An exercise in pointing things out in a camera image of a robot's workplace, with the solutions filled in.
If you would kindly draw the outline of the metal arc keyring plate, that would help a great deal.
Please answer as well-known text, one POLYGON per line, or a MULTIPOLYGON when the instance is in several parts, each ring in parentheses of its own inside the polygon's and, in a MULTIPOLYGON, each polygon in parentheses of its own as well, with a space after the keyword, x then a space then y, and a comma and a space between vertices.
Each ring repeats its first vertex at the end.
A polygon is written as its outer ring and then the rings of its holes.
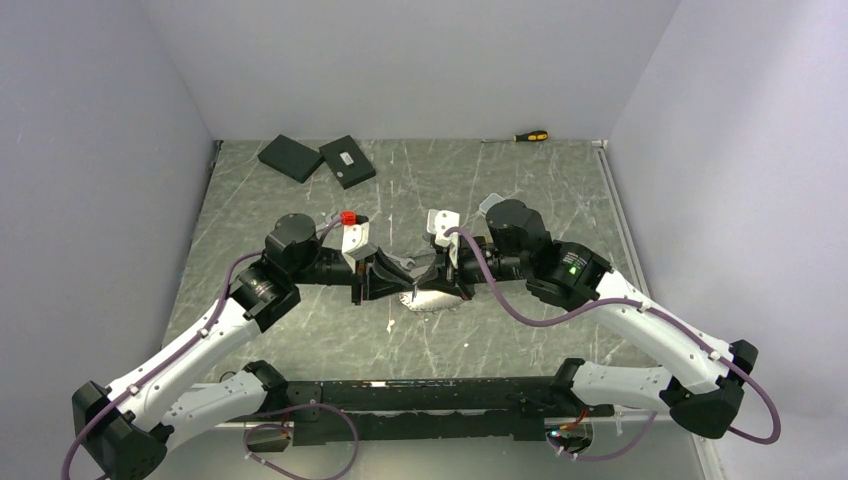
POLYGON ((460 300, 458 297, 444 293, 423 291, 420 294, 417 293, 414 304, 410 305, 408 301, 409 294, 410 292, 399 293, 398 300, 404 307, 413 313, 430 313, 451 310, 465 302, 464 299, 460 300))

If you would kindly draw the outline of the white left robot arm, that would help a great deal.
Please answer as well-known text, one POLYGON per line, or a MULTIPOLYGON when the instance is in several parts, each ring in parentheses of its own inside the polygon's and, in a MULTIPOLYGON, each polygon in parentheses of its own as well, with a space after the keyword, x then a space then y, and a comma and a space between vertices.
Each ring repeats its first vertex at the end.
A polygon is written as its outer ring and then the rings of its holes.
POLYGON ((74 449, 107 479, 148 477, 176 447, 227 420, 272 420, 297 409, 272 365, 253 361, 203 389, 195 383, 232 351, 255 340, 301 300, 300 286, 347 286, 355 302, 412 291, 416 280, 369 239, 365 216, 338 214, 340 248, 328 227, 300 213, 281 217, 258 252, 228 268, 217 299, 152 358, 107 385, 88 382, 72 397, 74 449))

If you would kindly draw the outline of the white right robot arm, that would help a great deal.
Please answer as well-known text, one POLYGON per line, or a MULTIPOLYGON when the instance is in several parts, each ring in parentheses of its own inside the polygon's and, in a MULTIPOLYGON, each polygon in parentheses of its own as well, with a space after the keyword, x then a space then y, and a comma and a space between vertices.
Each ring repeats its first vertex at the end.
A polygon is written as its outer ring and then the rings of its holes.
POLYGON ((488 238, 471 236, 459 215, 431 209, 426 232, 446 260, 419 285, 445 279, 468 299, 475 284, 492 287, 518 322, 536 328, 590 319, 655 361, 651 368, 563 361, 550 386, 557 411, 618 405, 667 413, 685 430, 710 439, 732 431, 758 355, 747 341, 728 343, 680 320, 640 292, 588 247, 556 240, 541 214, 515 199, 485 213, 488 238))

